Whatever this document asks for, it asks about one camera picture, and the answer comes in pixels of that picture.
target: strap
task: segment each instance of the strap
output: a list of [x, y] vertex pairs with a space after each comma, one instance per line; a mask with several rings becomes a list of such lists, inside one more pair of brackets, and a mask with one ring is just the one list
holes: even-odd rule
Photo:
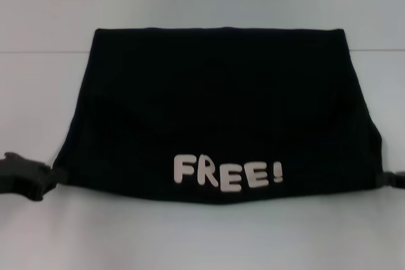
[[401, 172], [384, 172], [383, 185], [392, 188], [405, 189], [405, 171]]
[[0, 193], [17, 193], [34, 201], [43, 199], [58, 183], [66, 181], [66, 173], [44, 163], [7, 152], [0, 160]]

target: white surface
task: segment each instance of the white surface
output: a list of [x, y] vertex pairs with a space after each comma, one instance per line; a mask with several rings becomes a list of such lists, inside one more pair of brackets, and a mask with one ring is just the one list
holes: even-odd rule
[[[405, 50], [403, 3], [0, 0], [0, 153], [52, 163], [97, 27], [341, 27], [351, 49], [384, 50], [351, 56], [384, 168], [404, 170], [405, 52], [386, 51]], [[0, 269], [405, 269], [404, 222], [389, 188], [215, 207], [58, 187], [41, 203], [0, 195]]]
[[97, 27], [344, 28], [405, 49], [404, 0], [0, 0], [0, 51], [88, 51]]

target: exclamation mark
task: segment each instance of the exclamation mark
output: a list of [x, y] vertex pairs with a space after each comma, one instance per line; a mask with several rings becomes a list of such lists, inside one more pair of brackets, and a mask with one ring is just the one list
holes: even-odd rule
[[283, 181], [283, 167], [279, 161], [273, 164], [274, 182], [281, 183]]

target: black fabric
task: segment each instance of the black fabric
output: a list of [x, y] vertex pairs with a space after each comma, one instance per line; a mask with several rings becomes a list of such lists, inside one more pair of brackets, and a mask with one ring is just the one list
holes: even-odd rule
[[[196, 161], [184, 163], [194, 174], [178, 183], [181, 154]], [[218, 187], [197, 181], [201, 154]], [[250, 187], [250, 162], [266, 163], [254, 172], [267, 172], [259, 180], [268, 185]], [[201, 167], [209, 164], [202, 158]], [[241, 166], [229, 173], [240, 176], [229, 183], [239, 191], [222, 189], [223, 164]], [[379, 187], [381, 137], [343, 30], [97, 30], [54, 166], [80, 187], [241, 202]]]

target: white letter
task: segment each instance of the white letter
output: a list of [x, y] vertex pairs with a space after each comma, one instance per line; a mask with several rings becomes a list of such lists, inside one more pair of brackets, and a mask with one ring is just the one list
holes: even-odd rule
[[184, 163], [195, 164], [197, 157], [192, 154], [179, 154], [175, 156], [175, 182], [181, 183], [183, 175], [193, 175], [194, 168]]
[[273, 174], [275, 183], [281, 183], [283, 181], [283, 167], [281, 167], [281, 163], [279, 161], [276, 161], [273, 164]]
[[267, 172], [255, 172], [254, 170], [263, 170], [267, 168], [267, 164], [264, 162], [245, 163], [245, 173], [247, 182], [251, 188], [259, 188], [268, 186]]
[[231, 184], [231, 181], [241, 181], [242, 177], [239, 174], [230, 175], [229, 172], [242, 172], [242, 166], [238, 164], [222, 164], [220, 166], [221, 173], [221, 191], [222, 192], [239, 192], [242, 187], [238, 184]]
[[201, 154], [198, 159], [198, 169], [197, 169], [197, 180], [200, 185], [205, 184], [205, 176], [208, 177], [209, 181], [214, 187], [218, 186], [218, 181], [214, 177], [215, 165], [209, 156]]

